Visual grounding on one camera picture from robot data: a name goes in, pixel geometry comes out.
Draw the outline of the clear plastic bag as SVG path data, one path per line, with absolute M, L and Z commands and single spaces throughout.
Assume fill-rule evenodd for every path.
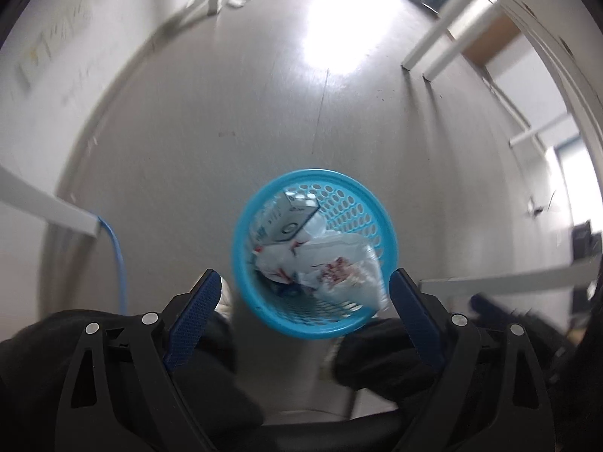
M 376 251 L 358 234 L 328 232 L 303 243 L 267 245 L 254 252 L 254 268 L 280 296 L 303 294 L 373 311 L 387 306 Z

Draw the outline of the white blue cardboard box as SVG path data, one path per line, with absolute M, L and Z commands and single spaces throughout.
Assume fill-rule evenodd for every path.
M 288 242 L 319 209 L 315 194 L 282 190 L 267 201 L 257 215 L 254 240 L 260 245 Z

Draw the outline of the blue mesh trash basket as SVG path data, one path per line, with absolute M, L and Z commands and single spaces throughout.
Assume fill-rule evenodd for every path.
M 389 305 L 396 231 L 377 197 L 337 171 L 295 170 L 266 184 L 236 226 L 242 299 L 270 328 L 299 339 L 346 335 Z

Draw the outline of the person's black trouser legs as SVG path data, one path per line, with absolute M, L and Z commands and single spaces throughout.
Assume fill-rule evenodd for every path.
M 94 310 L 60 311 L 2 342 L 2 450 L 54 450 L 66 373 L 91 322 L 118 330 L 128 318 Z M 397 319 L 373 321 L 344 338 L 332 364 L 339 384 L 395 402 L 394 412 L 348 422 L 267 426 L 262 409 L 236 386 L 236 371 L 229 324 L 215 312 L 174 380 L 194 419 L 220 451 L 389 451 L 436 381 Z

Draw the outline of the white wall socket strip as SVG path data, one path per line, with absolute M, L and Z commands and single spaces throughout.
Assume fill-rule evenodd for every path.
M 36 38 L 23 53 L 18 63 L 24 82 L 32 87 L 52 62 L 73 41 L 86 30 L 92 20 L 90 0 L 78 0 L 66 7 Z

